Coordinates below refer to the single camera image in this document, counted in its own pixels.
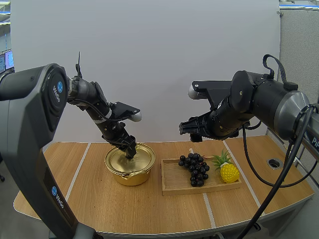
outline pot rim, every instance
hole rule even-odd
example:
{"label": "pot rim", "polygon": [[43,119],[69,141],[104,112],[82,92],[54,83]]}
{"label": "pot rim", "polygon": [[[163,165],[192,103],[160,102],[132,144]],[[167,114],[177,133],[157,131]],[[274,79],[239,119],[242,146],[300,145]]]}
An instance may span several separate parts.
{"label": "pot rim", "polygon": [[115,168],[113,168],[113,166],[110,164],[110,161],[109,161],[110,157],[108,158],[108,155],[110,155],[114,151],[120,150],[117,147],[114,147],[105,156],[105,160],[104,161],[105,161],[105,165],[108,168],[108,170],[110,170],[113,174],[120,175],[120,176],[129,176],[131,173],[136,173],[136,172],[139,172],[139,171],[142,171],[142,170],[144,170],[144,171],[146,171],[148,173],[151,170],[151,168],[154,166],[154,164],[155,164],[155,158],[156,158],[155,157],[155,153],[149,146],[147,146],[147,145],[145,145],[143,143],[137,143],[137,146],[139,146],[139,145],[147,148],[147,150],[151,154],[150,162],[145,168],[142,168],[142,169],[134,171],[134,172],[121,172],[121,171],[118,171]]}

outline grapes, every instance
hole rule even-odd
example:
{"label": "grapes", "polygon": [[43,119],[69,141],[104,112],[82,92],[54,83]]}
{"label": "grapes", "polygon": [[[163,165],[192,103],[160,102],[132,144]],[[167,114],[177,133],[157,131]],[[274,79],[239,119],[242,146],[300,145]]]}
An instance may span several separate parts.
{"label": "grapes", "polygon": [[204,175],[202,175],[201,173],[199,173],[199,174],[196,176],[196,178],[197,178],[198,180],[202,180],[202,179],[204,178]]}
{"label": "grapes", "polygon": [[198,187],[201,187],[201,186],[204,185],[204,181],[198,180],[197,183],[196,183],[196,185],[197,185]]}
{"label": "grapes", "polygon": [[196,187],[198,182],[196,182],[195,180],[191,180],[190,184],[191,184],[192,187]]}
{"label": "grapes", "polygon": [[185,159],[185,162],[186,162],[186,163],[190,163],[190,161],[191,161],[191,159],[190,159],[189,157],[187,157],[187,158]]}
{"label": "grapes", "polygon": [[188,170],[189,170],[189,172],[194,171],[195,170],[195,166],[194,165],[189,166]]}
{"label": "grapes", "polygon": [[194,160],[194,159],[192,159],[192,160],[190,161],[190,164],[191,164],[191,165],[196,166],[196,163],[197,163],[197,162],[196,162],[196,160]]}
{"label": "grapes", "polygon": [[206,169],[204,167],[200,168],[200,173],[205,174],[206,173]]}
{"label": "grapes", "polygon": [[202,187],[204,180],[208,179],[209,166],[204,162],[204,157],[199,153],[189,153],[179,157],[179,166],[184,166],[191,172],[190,184],[192,187]]}
{"label": "grapes", "polygon": [[194,171],[192,171],[192,173],[191,173],[192,177],[195,177],[197,174],[198,174],[198,171],[197,171],[197,170],[194,170]]}

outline pot handle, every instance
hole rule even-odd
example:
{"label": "pot handle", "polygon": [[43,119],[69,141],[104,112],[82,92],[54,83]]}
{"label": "pot handle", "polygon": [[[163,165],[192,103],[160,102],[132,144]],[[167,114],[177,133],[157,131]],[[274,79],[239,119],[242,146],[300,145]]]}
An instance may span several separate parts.
{"label": "pot handle", "polygon": [[145,174],[145,173],[147,173],[145,170],[140,170],[140,171],[137,171],[137,172],[130,173],[128,176],[122,176],[122,178],[128,180],[128,179],[130,179],[130,178],[132,178],[132,177],[134,177],[136,175]]}

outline robotic arm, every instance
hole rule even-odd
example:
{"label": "robotic arm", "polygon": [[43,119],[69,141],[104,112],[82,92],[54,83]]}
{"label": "robotic arm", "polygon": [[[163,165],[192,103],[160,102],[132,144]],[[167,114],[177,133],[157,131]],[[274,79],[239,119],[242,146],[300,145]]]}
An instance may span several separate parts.
{"label": "robotic arm", "polygon": [[102,238],[81,224],[64,199],[43,155],[52,141],[66,103],[86,110],[102,137],[127,154],[136,154],[135,138],[128,135],[124,119],[141,120],[139,109],[106,101],[97,82],[78,75],[66,76],[63,67],[48,64],[0,78],[0,158],[17,186],[42,221],[49,238]]}
{"label": "robotic arm", "polygon": [[72,79],[67,78],[67,102],[76,105],[82,111],[86,110],[101,131],[102,138],[125,152],[127,158],[133,158],[136,154],[135,138],[126,132],[125,124],[119,121],[126,119],[140,121],[142,119],[140,110],[121,102],[114,104],[107,102],[97,82],[87,82],[82,78],[80,54],[76,70],[77,76]]}
{"label": "robotic arm", "polygon": [[[297,90],[297,84],[285,81],[284,75],[283,79],[284,83],[274,81],[271,70],[269,75],[238,71],[232,81],[194,81],[188,90],[189,97],[208,99],[211,109],[182,122],[180,134],[189,133],[192,142],[201,142],[202,137],[224,140],[238,136],[242,126],[256,116],[284,140],[298,136],[309,100]],[[313,114],[303,144],[317,160],[318,139],[319,114]]]}

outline robot logo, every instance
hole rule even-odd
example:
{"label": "robot logo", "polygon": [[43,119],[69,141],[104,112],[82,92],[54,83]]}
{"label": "robot logo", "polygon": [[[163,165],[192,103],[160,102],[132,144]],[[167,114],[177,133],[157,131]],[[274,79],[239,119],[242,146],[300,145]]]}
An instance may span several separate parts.
{"label": "robot logo", "polygon": [[55,195],[56,195],[56,193],[57,193],[56,187],[55,187],[55,186],[53,186],[53,187],[52,187],[52,194],[55,196]]}
{"label": "robot logo", "polygon": [[61,93],[63,90],[63,85],[62,85],[62,82],[59,81],[58,83],[58,92]]}

